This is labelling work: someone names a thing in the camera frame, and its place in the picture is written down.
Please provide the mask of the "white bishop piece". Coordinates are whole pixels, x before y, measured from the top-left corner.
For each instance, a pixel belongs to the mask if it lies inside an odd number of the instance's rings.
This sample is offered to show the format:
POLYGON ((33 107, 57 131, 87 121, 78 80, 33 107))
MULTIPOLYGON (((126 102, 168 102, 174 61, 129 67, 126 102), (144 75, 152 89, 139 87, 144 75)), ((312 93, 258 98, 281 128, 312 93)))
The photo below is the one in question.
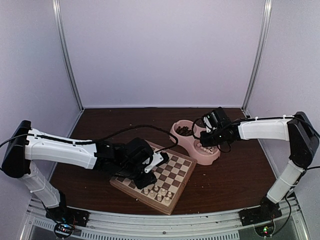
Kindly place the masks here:
POLYGON ((155 192, 153 190, 151 190, 149 195, 150 195, 151 198, 154 198, 155 197, 155 192))

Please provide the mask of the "pink double bowl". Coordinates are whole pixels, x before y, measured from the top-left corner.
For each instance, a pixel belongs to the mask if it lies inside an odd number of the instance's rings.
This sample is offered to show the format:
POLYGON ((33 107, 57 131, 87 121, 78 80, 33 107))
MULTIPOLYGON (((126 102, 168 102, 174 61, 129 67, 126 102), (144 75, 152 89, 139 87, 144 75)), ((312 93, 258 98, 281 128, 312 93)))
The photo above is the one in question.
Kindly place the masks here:
POLYGON ((197 147, 197 144, 200 143, 200 141, 195 139, 193 135, 181 136, 176 133, 178 126, 187 126, 191 129, 192 125, 193 122, 190 120, 179 120, 172 125, 170 133, 177 137, 178 145, 184 148, 191 158, 196 159, 199 165, 212 165, 213 162, 221 156, 221 151, 216 146, 217 151, 214 154, 209 154, 197 147))

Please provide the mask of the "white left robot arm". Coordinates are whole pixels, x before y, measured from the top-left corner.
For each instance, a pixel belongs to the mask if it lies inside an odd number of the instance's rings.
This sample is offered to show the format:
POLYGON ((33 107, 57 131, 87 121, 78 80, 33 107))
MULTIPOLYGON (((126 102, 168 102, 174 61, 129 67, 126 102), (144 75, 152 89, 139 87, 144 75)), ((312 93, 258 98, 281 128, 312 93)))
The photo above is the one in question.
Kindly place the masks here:
POLYGON ((20 179, 61 222, 72 218, 65 197, 54 188, 35 164, 35 160, 75 165, 88 170, 123 176, 134 180, 139 188, 154 183, 152 169, 163 159, 143 139, 136 137, 128 143, 106 140, 77 140, 46 134, 31 127, 31 122, 20 123, 13 136, 5 141, 7 149, 1 169, 20 179))

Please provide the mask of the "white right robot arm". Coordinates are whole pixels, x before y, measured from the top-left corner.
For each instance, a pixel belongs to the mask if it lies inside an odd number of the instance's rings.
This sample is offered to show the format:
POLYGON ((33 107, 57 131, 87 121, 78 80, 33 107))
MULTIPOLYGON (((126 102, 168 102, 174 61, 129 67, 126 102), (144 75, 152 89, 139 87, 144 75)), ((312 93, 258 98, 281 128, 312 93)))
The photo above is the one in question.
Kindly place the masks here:
POLYGON ((277 204, 295 188, 307 172, 320 146, 320 135, 303 111, 293 115, 230 119, 222 107, 201 117, 205 130, 199 134, 203 147, 230 146, 239 141, 284 142, 288 162, 256 210, 259 220, 268 220, 277 204))

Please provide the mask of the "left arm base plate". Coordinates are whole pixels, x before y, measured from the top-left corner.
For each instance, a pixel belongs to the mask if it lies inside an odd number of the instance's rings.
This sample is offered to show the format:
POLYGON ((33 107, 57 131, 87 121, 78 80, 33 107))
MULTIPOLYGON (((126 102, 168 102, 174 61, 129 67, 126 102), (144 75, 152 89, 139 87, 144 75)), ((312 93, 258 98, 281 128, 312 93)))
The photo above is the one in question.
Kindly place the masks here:
POLYGON ((71 226, 86 227, 90 213, 85 210, 69 207, 66 209, 47 208, 45 216, 54 222, 64 223, 71 226))

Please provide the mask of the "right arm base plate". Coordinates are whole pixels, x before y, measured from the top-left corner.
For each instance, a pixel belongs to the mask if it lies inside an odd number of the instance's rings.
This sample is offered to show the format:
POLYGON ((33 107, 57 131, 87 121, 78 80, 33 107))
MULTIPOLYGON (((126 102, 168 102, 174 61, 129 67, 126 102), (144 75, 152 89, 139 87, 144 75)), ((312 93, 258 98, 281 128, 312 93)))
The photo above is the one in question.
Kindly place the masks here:
POLYGON ((261 206, 242 209, 238 214, 243 227, 271 221, 283 215, 279 208, 268 212, 264 211, 261 206))

